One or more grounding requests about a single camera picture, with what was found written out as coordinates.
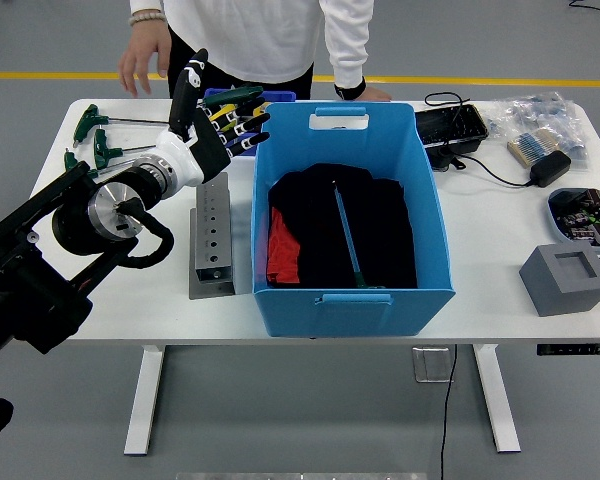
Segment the person's right hand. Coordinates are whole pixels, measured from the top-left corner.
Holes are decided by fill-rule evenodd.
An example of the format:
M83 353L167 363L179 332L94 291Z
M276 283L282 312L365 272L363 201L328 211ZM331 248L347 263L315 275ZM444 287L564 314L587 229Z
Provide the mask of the person's right hand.
M171 36L167 23L160 19L148 19L131 27L128 45L118 64L118 79L122 89L133 98L138 89L151 93L149 62L156 55L156 72L161 79L168 76Z

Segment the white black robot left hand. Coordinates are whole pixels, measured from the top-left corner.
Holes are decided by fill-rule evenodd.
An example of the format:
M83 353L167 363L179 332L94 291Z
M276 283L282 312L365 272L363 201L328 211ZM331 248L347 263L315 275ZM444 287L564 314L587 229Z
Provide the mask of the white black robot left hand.
M233 157L269 138L257 131L270 115L255 110L265 99L260 87L240 87L203 98L202 80L208 59L195 53L179 74L168 127L157 137L149 158L164 182L164 195L214 179Z

